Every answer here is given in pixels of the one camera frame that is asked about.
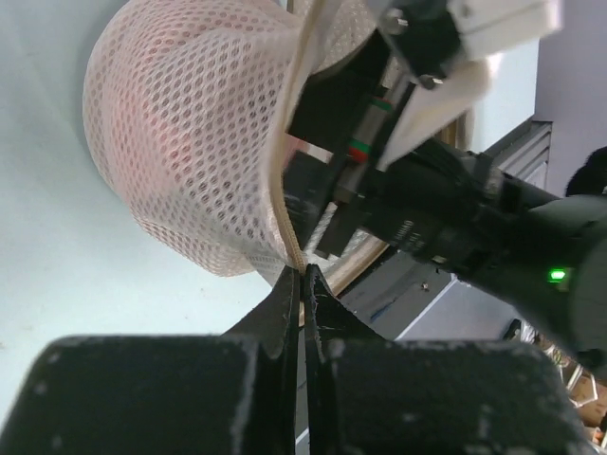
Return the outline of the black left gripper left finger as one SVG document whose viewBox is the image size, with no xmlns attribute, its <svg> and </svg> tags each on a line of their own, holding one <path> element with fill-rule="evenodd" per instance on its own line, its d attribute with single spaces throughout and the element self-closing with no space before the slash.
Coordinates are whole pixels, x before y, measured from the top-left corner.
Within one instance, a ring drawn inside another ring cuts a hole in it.
<svg viewBox="0 0 607 455">
<path fill-rule="evenodd" d="M 300 276 L 221 336 L 78 336 L 33 362 L 5 454 L 291 454 Z"/>
</svg>

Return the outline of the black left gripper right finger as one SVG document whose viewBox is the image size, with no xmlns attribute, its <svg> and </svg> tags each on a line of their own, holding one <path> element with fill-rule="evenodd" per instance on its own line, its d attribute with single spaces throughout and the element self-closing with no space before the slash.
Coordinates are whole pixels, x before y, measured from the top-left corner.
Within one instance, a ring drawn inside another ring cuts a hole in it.
<svg viewBox="0 0 607 455">
<path fill-rule="evenodd" d="M 322 272 L 303 281 L 313 454 L 589 454 L 554 364 L 513 341 L 379 336 Z"/>
</svg>

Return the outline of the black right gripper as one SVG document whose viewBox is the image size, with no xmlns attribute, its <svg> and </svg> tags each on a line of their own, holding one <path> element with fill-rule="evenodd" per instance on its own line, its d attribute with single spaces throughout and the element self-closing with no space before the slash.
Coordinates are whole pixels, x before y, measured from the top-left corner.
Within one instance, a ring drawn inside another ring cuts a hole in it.
<svg viewBox="0 0 607 455">
<path fill-rule="evenodd" d="M 359 232 L 456 275 L 532 275 L 534 190 L 484 154 L 461 151 L 435 133 L 386 170 L 378 168 L 418 84 L 377 30 L 371 1 L 313 1 L 306 14 L 314 68 L 288 125 L 329 153 L 289 165 L 285 200 L 307 244 L 327 210 L 316 246 L 339 257 Z"/>
</svg>

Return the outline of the pink mesh cylindrical laundry bag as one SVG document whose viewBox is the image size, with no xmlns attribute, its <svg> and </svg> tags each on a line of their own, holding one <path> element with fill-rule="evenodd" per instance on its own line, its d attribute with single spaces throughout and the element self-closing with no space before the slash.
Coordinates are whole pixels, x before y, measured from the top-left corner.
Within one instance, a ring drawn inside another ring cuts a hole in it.
<svg viewBox="0 0 607 455">
<path fill-rule="evenodd" d="M 83 121 L 92 159 L 150 235 L 220 277 L 275 283 L 293 248 L 274 206 L 296 144 L 326 149 L 335 118 L 304 78 L 374 29 L 360 1 L 130 1 L 90 56 Z"/>
</svg>

